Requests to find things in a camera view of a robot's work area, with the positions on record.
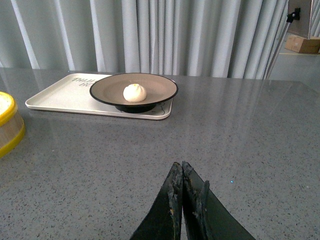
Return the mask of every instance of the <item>yellow lid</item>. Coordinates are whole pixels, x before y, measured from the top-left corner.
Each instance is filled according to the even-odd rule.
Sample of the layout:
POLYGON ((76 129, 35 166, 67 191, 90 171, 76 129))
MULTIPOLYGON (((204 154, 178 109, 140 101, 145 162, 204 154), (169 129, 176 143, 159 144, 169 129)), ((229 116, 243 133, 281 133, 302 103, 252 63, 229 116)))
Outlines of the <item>yellow lid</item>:
POLYGON ((0 91, 0 127, 7 123, 17 112, 18 106, 8 93, 0 91))

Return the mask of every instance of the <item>gray curtain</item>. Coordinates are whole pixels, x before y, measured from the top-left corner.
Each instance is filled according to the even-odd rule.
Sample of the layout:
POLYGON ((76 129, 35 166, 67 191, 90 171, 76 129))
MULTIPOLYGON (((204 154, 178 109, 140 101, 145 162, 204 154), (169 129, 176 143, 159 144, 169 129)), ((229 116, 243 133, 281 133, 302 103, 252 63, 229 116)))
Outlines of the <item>gray curtain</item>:
POLYGON ((261 79, 285 4, 1 0, 0 67, 261 79))

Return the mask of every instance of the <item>floor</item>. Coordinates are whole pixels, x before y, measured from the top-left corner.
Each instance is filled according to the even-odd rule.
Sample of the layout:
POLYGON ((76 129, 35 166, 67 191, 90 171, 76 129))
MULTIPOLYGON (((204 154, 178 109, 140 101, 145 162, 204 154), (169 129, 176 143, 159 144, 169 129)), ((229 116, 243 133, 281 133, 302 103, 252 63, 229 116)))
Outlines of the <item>floor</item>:
POLYGON ((283 43, 270 80, 300 81, 320 93, 320 53, 303 54, 285 49, 283 43))

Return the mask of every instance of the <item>table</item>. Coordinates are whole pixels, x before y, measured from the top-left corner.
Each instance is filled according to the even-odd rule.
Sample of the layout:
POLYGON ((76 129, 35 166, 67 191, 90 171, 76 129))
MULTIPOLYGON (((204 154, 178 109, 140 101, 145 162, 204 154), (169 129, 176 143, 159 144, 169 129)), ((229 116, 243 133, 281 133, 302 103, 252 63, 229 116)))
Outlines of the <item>table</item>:
POLYGON ((317 92, 298 81, 169 76, 179 92, 160 121, 25 106, 71 73, 0 69, 0 90, 26 125, 0 159, 1 239, 129 239, 175 161, 209 180, 257 240, 320 239, 317 92))

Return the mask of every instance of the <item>yellow container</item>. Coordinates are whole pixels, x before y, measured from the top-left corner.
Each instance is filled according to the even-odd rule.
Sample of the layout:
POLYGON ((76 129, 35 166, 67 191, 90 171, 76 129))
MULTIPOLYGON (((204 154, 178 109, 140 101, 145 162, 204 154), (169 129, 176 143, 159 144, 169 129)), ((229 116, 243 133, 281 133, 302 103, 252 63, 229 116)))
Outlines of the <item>yellow container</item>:
POLYGON ((25 123, 16 101, 11 95, 0 91, 0 158, 18 145, 25 132, 25 123))

